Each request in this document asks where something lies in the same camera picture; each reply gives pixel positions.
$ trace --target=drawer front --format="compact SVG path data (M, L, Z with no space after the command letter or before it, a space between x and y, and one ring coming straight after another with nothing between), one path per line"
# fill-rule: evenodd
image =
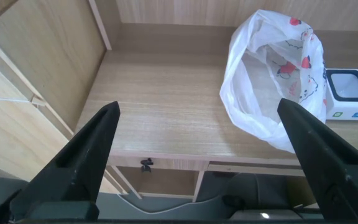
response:
M271 174L304 177L300 166L280 166L270 164L242 164L230 162L211 162L208 171L238 172L250 174Z
M147 160L146 157L121 157L112 156L109 158L110 166L123 167L141 167L142 160ZM176 169L176 170L206 170L208 168L208 161L194 161L187 159L160 159L151 158L154 163L150 167L156 169Z

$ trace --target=plastic bag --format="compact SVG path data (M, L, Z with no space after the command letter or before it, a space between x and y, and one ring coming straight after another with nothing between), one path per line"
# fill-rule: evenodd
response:
M258 10L233 33L220 91L238 128L294 153L277 113L281 98L326 119L323 46L303 21Z

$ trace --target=drawer knob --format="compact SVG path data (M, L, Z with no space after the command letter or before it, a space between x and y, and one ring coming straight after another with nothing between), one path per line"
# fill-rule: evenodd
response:
M140 168L142 172L152 172L152 168L150 166L154 163L151 158L142 160L140 164L142 164L142 167Z

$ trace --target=white box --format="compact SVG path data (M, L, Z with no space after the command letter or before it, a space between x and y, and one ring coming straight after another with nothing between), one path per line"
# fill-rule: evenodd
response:
M327 119L358 120L358 69L326 70Z

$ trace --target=wooden cabinet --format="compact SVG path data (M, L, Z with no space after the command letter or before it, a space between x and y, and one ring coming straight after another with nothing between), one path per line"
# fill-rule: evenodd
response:
M0 16L1 170L30 181L71 139L105 50L86 1L17 1Z
M327 67L358 68L358 0L12 4L0 16L0 169L25 180L112 101L104 192L195 201L207 170L304 175L296 155L236 128L219 97L231 35L257 9L314 27ZM358 148L358 123L327 125Z

